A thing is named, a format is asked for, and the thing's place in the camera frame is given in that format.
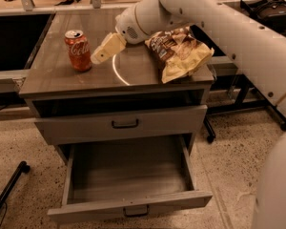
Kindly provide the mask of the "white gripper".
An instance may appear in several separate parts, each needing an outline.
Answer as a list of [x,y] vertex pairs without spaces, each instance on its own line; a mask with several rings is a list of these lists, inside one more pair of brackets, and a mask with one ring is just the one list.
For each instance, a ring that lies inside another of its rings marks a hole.
[[93,64],[101,64],[126,48],[127,42],[138,44],[142,41],[140,29],[135,19],[135,6],[126,8],[115,17],[115,30],[110,32],[91,55]]

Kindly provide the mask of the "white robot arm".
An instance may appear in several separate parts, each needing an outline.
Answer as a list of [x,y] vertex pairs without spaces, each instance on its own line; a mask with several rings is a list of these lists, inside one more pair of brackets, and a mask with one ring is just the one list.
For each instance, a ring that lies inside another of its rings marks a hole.
[[[286,116],[286,37],[218,0],[142,0],[117,17],[92,62],[101,63],[157,31],[196,24]],[[255,196],[252,229],[286,229],[286,133],[269,153]]]

